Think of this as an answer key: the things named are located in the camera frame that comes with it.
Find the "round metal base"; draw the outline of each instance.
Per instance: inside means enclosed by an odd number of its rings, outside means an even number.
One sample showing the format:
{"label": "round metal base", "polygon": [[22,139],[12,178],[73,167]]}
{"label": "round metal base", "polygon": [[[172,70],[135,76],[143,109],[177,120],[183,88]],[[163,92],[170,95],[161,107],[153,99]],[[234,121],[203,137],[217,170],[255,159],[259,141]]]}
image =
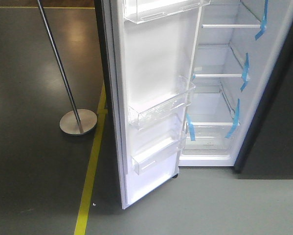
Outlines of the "round metal base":
{"label": "round metal base", "polygon": [[69,135],[80,136],[91,131],[96,126],[97,116],[94,112],[87,109],[78,109],[78,114],[81,120],[80,127],[78,126],[74,112],[70,111],[60,120],[60,129]]}

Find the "concrete floor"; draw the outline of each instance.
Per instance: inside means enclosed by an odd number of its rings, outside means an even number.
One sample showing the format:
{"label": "concrete floor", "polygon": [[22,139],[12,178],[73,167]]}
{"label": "concrete floor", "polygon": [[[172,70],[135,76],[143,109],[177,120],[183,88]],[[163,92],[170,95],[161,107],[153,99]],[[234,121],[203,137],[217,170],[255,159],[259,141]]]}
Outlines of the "concrete floor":
{"label": "concrete floor", "polygon": [[[102,84],[93,10],[48,9],[77,105]],[[94,133],[64,135],[70,105],[37,9],[0,9],[0,235],[72,235]],[[106,120],[87,235],[293,235],[293,180],[181,169],[121,209]]]}

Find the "blue tape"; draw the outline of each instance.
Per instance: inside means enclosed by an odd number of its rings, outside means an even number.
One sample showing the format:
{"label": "blue tape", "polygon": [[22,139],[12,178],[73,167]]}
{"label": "blue tape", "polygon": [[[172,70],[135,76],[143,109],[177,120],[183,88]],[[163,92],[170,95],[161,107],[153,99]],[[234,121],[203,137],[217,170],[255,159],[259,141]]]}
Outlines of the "blue tape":
{"label": "blue tape", "polygon": [[238,104],[235,109],[235,115],[233,118],[233,125],[232,125],[230,131],[228,132],[228,134],[225,136],[227,139],[229,139],[232,136],[232,134],[235,132],[236,128],[238,127],[239,118],[240,118],[240,99],[238,99]]}
{"label": "blue tape", "polygon": [[189,126],[191,141],[195,141],[195,130],[189,114],[186,114],[186,121]]}
{"label": "blue tape", "polygon": [[258,40],[265,32],[267,29],[267,16],[268,16],[268,0],[265,0],[265,10],[264,10],[264,15],[262,19],[262,23],[260,25],[260,31],[255,35],[255,40]]}
{"label": "blue tape", "polygon": [[248,71],[249,71],[249,56],[248,56],[248,53],[246,53],[246,60],[245,60],[245,63],[244,63],[244,69],[243,69],[243,73],[242,73],[242,79],[244,81],[244,84],[241,87],[241,92],[248,85]]}

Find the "door shelf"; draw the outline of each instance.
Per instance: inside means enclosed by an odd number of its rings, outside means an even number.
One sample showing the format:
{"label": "door shelf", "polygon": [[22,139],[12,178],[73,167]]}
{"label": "door shelf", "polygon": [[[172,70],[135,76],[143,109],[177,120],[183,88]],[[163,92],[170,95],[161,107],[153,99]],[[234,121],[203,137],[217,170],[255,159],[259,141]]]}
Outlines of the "door shelf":
{"label": "door shelf", "polygon": [[196,52],[195,78],[242,79],[242,60],[230,46],[200,46]]}
{"label": "door shelf", "polygon": [[136,24],[208,5],[210,0],[125,0],[124,17]]}
{"label": "door shelf", "polygon": [[261,22],[239,0],[213,0],[205,9],[202,28],[257,28]]}
{"label": "door shelf", "polygon": [[142,151],[132,155],[134,171],[140,175],[148,169],[158,165],[163,160],[176,154],[185,145],[185,135],[171,130],[161,139],[154,139],[149,142]]}
{"label": "door shelf", "polygon": [[188,86],[187,79],[182,76],[177,77],[173,84],[170,94],[129,106],[129,123],[136,129],[142,129],[176,113],[178,108],[190,105],[195,85],[190,82]]}

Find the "crisper drawer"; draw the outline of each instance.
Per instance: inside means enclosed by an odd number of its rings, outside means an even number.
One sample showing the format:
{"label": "crisper drawer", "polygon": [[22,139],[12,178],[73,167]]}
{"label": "crisper drawer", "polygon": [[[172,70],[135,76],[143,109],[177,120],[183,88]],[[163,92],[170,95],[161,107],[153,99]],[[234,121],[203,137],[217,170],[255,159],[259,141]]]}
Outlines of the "crisper drawer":
{"label": "crisper drawer", "polygon": [[136,129],[142,129],[159,122],[161,119],[176,113],[178,108],[191,104],[195,85],[188,86],[185,77],[177,77],[173,90],[169,94],[157,97],[145,103],[136,103],[129,106],[129,123]]}
{"label": "crisper drawer", "polygon": [[188,11],[210,0],[124,0],[125,18],[136,24]]}
{"label": "crisper drawer", "polygon": [[226,138],[231,126],[195,125],[195,140],[191,140],[187,127],[184,155],[225,155],[232,144],[233,137]]}

